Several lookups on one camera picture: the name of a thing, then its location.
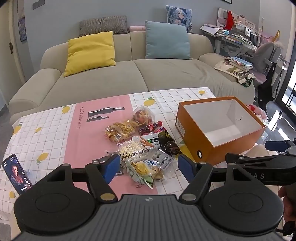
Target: gray pillow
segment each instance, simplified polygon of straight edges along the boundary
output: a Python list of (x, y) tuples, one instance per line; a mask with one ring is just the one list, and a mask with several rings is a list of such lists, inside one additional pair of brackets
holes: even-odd
[(127, 34), (126, 16), (91, 18), (80, 22), (79, 36), (112, 31), (113, 34)]

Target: person's hand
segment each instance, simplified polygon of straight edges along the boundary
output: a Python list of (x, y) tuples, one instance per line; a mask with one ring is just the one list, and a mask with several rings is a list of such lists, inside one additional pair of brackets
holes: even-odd
[(287, 197), (287, 192), (285, 186), (282, 186), (278, 192), (279, 197), (283, 197), (283, 204), (284, 204), (284, 220), (285, 222), (295, 221), (296, 216), (293, 214), (293, 205), (290, 202), (289, 198)]

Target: light blue pillow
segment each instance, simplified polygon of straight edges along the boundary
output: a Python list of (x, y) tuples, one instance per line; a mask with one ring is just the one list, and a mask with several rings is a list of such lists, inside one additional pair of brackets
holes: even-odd
[(190, 43), (185, 26), (145, 21), (146, 57), (190, 59)]

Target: orange box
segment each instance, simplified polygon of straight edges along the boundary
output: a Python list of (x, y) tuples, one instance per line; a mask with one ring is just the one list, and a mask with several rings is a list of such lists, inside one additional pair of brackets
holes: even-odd
[(254, 146), (265, 125), (238, 98), (180, 102), (176, 128), (196, 162), (216, 165)]

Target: pink tablecloth stripe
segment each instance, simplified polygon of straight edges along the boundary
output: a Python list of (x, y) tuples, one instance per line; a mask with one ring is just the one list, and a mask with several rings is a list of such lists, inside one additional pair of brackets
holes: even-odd
[[(108, 116), (108, 119), (86, 122), (88, 112), (106, 107), (124, 107), (125, 109), (100, 115)], [(104, 129), (116, 121), (124, 121), (130, 118), (132, 111), (133, 108), (128, 95), (76, 104), (69, 130), (64, 163), (71, 164), (72, 168), (81, 168), (90, 163), (91, 160), (105, 156), (106, 151), (116, 151), (116, 144), (105, 137)], [(75, 186), (87, 191), (85, 183), (75, 183)], [(139, 186), (127, 175), (115, 177), (110, 186), (118, 198), (122, 194), (157, 194), (156, 188), (151, 190), (146, 186)]]

